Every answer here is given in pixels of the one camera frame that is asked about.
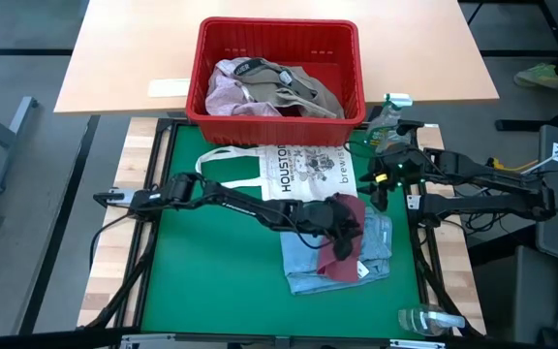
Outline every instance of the sneaker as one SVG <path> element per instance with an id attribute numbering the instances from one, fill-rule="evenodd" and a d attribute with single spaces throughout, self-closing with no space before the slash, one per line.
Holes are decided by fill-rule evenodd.
<path id="1" fill-rule="evenodd" d="M 537 66 L 522 71 L 513 77 L 513 81 L 522 87 L 544 86 L 558 89 L 558 75 L 554 65 L 540 63 Z"/>

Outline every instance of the bag handle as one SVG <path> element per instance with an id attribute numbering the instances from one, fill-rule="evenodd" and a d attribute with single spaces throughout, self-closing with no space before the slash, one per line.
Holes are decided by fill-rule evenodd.
<path id="1" fill-rule="evenodd" d="M 225 160 L 225 159 L 233 159 L 236 157 L 243 157 L 243 156 L 255 156 L 260 157 L 260 153 L 258 148 L 249 148 L 243 149 L 235 146 L 223 146 L 212 149 L 205 153 L 204 155 L 198 158 L 198 161 L 195 163 L 195 171 L 202 175 L 202 163 L 212 161 L 212 160 Z M 238 187 L 256 187 L 262 186 L 264 180 L 261 177 L 251 178 L 251 179 L 240 179 L 240 180 L 233 180 L 225 183 L 221 183 L 226 188 L 234 189 Z"/>

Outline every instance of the cartoon graphic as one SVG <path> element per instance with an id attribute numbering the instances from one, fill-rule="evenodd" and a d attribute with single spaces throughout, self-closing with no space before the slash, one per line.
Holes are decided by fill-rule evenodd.
<path id="1" fill-rule="evenodd" d="M 305 181 L 308 178 L 327 180 L 325 171 L 335 166 L 335 163 L 328 158 L 328 154 L 322 154 L 319 149 L 305 148 L 305 168 L 306 172 L 298 172 L 300 180 Z"/>

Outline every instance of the clear plastic bottle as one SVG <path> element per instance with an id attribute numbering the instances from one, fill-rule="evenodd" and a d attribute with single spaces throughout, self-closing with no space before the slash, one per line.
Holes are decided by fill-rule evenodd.
<path id="1" fill-rule="evenodd" d="M 433 304 L 400 309 L 397 315 L 402 329 L 422 335 L 441 335 L 450 328 L 466 326 L 464 317 L 447 314 Z"/>
<path id="2" fill-rule="evenodd" d="M 386 94 L 383 111 L 370 121 L 365 131 L 365 143 L 375 148 L 377 153 L 384 151 L 392 143 L 409 143 L 410 135 L 400 136 L 396 129 L 402 108 L 412 104 L 413 100 L 405 93 Z"/>

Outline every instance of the pink cloth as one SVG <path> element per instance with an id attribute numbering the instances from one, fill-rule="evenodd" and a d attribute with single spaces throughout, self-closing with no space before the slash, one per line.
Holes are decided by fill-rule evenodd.
<path id="1" fill-rule="evenodd" d="M 226 77 L 219 69 L 214 70 L 208 83 L 205 109 L 210 115 L 281 116 L 269 102 L 250 102 L 242 83 Z"/>
<path id="2" fill-rule="evenodd" d="M 365 226 L 365 202 L 357 197 L 345 194 L 335 194 L 335 199 L 353 211 L 358 226 L 363 230 Z M 343 261 L 337 261 L 337 258 L 335 258 L 332 244 L 323 247 L 318 256 L 318 274 L 336 281 L 357 282 L 357 262 L 362 240 L 363 234 L 352 239 L 353 252 Z M 322 244 L 327 242 L 328 239 L 323 238 Z"/>

